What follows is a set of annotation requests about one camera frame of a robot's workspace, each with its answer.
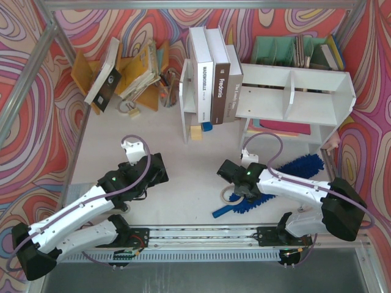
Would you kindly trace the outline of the beige tape roll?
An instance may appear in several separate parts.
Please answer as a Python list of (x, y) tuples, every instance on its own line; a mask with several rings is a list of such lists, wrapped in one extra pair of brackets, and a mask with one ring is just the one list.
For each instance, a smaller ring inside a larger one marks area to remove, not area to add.
[(229, 197), (232, 194), (232, 191), (234, 191), (233, 185), (229, 185), (229, 186), (222, 189), (222, 191), (220, 192), (220, 198), (223, 203), (225, 203), (227, 205), (235, 205), (236, 201), (235, 200), (231, 201), (229, 199)]

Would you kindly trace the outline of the blue microfiber duster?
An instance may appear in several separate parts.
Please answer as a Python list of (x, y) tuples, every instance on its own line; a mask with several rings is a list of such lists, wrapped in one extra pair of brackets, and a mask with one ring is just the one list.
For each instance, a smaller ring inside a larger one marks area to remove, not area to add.
[[(302, 179), (310, 179), (319, 174), (324, 169), (324, 162), (318, 154), (307, 154), (301, 156), (293, 161), (286, 163), (279, 167), (274, 172), (284, 173), (286, 175), (300, 177)], [(229, 198), (229, 203), (222, 208), (212, 212), (212, 216), (216, 219), (224, 214), (233, 211), (238, 214), (245, 214), (251, 209), (255, 209), (268, 200), (271, 200), (279, 195), (288, 195), (288, 187), (284, 180), (279, 178), (272, 178), (272, 174), (265, 170), (266, 174), (260, 176), (259, 190), (261, 195), (254, 201), (250, 199), (243, 199), (240, 203), (235, 204), (239, 200), (238, 193), (233, 192)]]

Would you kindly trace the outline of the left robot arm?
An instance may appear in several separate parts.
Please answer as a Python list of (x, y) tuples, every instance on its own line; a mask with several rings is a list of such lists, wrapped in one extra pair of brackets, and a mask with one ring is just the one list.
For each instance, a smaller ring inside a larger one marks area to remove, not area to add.
[(168, 180), (160, 153), (144, 156), (134, 165), (123, 162), (58, 213), (30, 226), (14, 226), (13, 247), (27, 280), (37, 280), (68, 256), (93, 247), (147, 247), (149, 230), (130, 228), (120, 214), (88, 228), (83, 225), (112, 209), (124, 210), (126, 202), (144, 199), (149, 187)]

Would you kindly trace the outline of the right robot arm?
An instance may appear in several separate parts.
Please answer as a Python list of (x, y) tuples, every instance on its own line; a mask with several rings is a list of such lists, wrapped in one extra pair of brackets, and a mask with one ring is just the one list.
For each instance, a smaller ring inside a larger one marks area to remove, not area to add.
[(312, 181), (278, 172), (252, 162), (248, 167), (225, 160), (217, 175), (233, 184), (234, 193), (249, 201), (275, 195), (308, 207), (304, 212), (287, 212), (276, 226), (278, 240), (290, 245), (309, 234), (329, 233), (343, 241), (356, 240), (367, 205), (341, 178), (331, 182)]

